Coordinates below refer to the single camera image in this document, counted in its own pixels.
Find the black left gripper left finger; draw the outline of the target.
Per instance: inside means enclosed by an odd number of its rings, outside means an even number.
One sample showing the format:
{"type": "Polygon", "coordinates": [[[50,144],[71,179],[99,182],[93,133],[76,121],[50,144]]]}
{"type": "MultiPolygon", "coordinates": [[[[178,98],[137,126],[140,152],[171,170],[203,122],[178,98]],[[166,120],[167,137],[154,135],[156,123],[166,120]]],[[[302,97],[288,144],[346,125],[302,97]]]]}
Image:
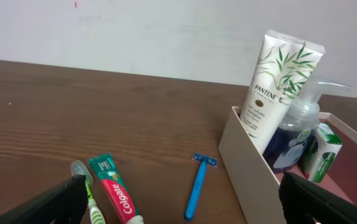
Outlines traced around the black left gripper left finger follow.
{"type": "Polygon", "coordinates": [[[59,185],[0,215],[2,223],[80,223],[88,204],[86,177],[75,174],[59,185]]]}

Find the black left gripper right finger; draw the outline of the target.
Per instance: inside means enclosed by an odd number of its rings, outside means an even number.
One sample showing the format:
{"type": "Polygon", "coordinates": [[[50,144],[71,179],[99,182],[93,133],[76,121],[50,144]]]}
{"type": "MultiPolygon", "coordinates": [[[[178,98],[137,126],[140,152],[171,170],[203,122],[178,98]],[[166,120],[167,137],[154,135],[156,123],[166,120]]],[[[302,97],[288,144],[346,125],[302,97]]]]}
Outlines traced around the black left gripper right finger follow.
{"type": "Polygon", "coordinates": [[[357,206],[322,187],[285,171],[278,196],[287,224],[357,224],[357,206]]]}

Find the green white soap box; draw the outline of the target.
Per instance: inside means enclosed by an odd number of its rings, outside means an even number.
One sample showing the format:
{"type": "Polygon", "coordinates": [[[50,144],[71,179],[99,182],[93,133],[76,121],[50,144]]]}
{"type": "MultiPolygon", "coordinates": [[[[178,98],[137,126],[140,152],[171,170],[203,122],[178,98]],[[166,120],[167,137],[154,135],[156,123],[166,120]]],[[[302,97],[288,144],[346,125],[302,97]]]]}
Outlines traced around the green white soap box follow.
{"type": "Polygon", "coordinates": [[[303,153],[300,168],[305,178],[320,183],[328,172],[343,141],[328,122],[322,122],[313,131],[311,144],[303,153]]]}

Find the white Pantene tube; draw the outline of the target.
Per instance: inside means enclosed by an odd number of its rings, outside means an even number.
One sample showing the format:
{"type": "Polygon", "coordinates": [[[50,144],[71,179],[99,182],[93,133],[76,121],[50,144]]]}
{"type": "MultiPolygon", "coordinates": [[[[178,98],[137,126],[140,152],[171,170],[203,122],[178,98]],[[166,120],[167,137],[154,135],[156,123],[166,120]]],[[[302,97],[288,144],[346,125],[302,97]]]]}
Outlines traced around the white Pantene tube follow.
{"type": "Polygon", "coordinates": [[[263,153],[281,120],[308,81],[325,48],[268,30],[257,59],[240,121],[263,153]]]}

